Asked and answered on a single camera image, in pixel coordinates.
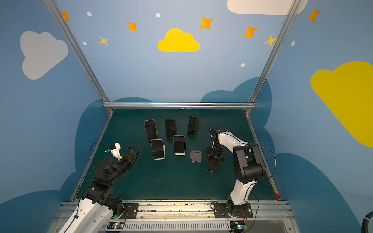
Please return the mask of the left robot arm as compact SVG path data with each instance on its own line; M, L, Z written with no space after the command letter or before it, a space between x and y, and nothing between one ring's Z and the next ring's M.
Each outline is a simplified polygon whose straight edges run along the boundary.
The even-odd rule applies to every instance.
M120 143L110 145L94 168L95 178L84 191L78 205L59 232L97 233L111 218L122 216L122 198L114 196L114 183L135 164L142 150L138 144L121 153Z

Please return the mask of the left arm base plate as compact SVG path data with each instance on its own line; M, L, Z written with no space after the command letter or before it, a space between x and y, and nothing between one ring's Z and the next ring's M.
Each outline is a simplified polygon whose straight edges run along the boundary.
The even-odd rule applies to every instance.
M139 204L122 203L113 208L112 219L135 219L137 217Z

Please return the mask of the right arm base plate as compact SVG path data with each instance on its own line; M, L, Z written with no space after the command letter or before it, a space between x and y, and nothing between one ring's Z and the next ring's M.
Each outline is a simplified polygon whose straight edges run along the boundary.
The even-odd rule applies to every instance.
M231 203L212 202L215 218L253 218L253 211L249 203L233 205Z

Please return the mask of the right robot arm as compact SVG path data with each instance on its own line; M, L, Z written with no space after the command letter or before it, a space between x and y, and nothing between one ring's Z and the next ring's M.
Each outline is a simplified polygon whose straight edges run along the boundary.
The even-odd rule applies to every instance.
M210 128L212 146L206 149L207 171L218 172L219 164L225 160L224 150L233 154L236 182L224 209L216 207L218 217L237 218L251 209L247 201L255 184L265 174L265 164L258 144L245 142L229 131Z

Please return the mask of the silver phone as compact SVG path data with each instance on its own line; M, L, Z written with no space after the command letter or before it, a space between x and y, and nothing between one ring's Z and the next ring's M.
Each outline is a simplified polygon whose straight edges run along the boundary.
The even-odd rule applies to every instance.
M184 136L173 137L174 153L177 156L184 156L186 153L186 142Z
M154 160L164 160L165 159L165 145L162 139L151 140L151 148Z

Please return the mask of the lilac small phone stand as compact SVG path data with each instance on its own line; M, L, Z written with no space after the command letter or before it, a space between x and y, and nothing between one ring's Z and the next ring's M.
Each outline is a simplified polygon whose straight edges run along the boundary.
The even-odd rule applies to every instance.
M201 164L202 163L203 153L200 150L192 150L190 152L190 159L193 164Z

